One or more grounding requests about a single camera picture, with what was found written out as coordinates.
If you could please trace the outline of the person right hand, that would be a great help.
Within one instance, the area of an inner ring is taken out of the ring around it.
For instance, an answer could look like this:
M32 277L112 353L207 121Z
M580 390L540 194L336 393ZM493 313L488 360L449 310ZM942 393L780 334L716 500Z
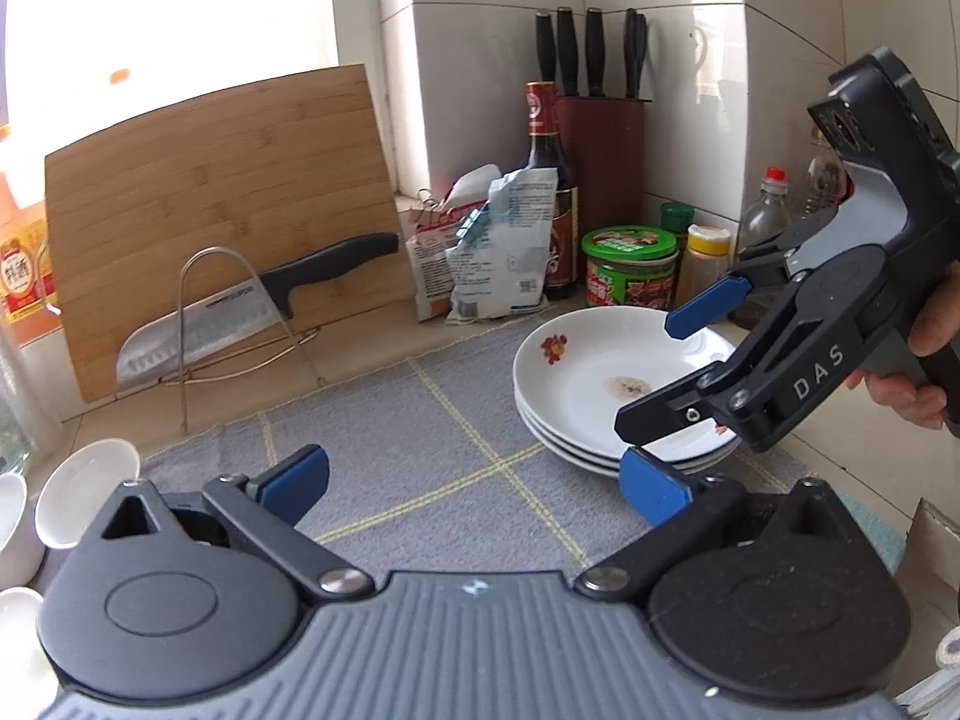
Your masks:
M934 355L952 341L958 333L958 263L953 262L939 288L919 312L911 327L908 348L916 356ZM947 417L947 394L932 383L914 385L906 377L878 377L866 371L854 371L844 381L850 390L866 385L871 398L880 406L887 406L901 419L926 429L942 429Z

